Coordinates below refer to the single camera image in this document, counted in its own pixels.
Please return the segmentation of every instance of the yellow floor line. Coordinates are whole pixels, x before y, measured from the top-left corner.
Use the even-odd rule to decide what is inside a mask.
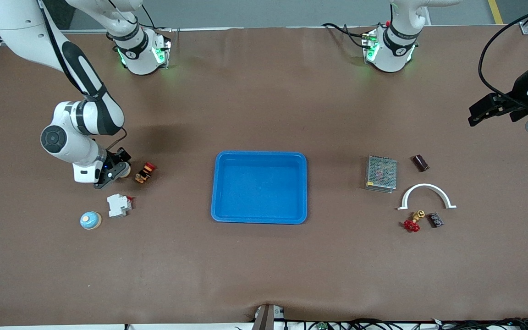
[[[498,10],[496,0],[488,0],[488,5],[490,6],[490,10],[492,11],[492,17],[494,17],[494,23],[504,24],[502,21],[501,12]]]

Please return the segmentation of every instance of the white curved handle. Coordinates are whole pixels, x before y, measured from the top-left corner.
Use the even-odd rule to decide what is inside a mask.
[[[434,186],[433,184],[429,184],[429,183],[420,183],[420,184],[415,184],[415,186],[412,186],[405,192],[405,194],[402,196],[402,204],[398,208],[398,210],[408,209],[409,195],[413,192],[413,190],[420,188],[420,187],[425,187],[425,188],[431,189],[434,192],[436,192],[441,197],[441,199],[444,201],[446,209],[456,209],[457,208],[456,205],[451,204],[451,201],[449,201],[449,197],[446,195],[446,193],[443,190],[441,190],[441,188],[439,188],[438,186]]]

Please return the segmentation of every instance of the brown table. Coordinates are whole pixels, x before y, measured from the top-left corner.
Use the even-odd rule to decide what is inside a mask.
[[[399,73],[364,65],[324,29],[172,34],[168,70],[124,70],[103,35],[72,35],[126,114],[122,146],[147,184],[73,182],[40,131],[63,100],[63,74],[0,49],[0,325],[245,321],[262,303],[288,318],[528,317],[528,134],[524,121],[468,126],[488,93],[480,50],[498,27],[428,27]],[[507,31],[485,74],[508,90],[528,69],[528,36]],[[105,145],[113,137],[99,139]],[[302,225],[217,223],[209,215],[218,152],[290,150],[308,159]],[[393,194],[361,189],[369,153],[398,159]],[[409,157],[431,166],[419,173]],[[446,225],[409,234],[396,211]],[[136,197],[126,218],[105,198]],[[95,210],[101,227],[79,217]]]

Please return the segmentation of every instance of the blue tray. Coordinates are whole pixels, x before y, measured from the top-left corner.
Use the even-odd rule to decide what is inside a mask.
[[[211,216],[227,223],[302,223],[307,217],[307,159],[291,152],[220,152]]]

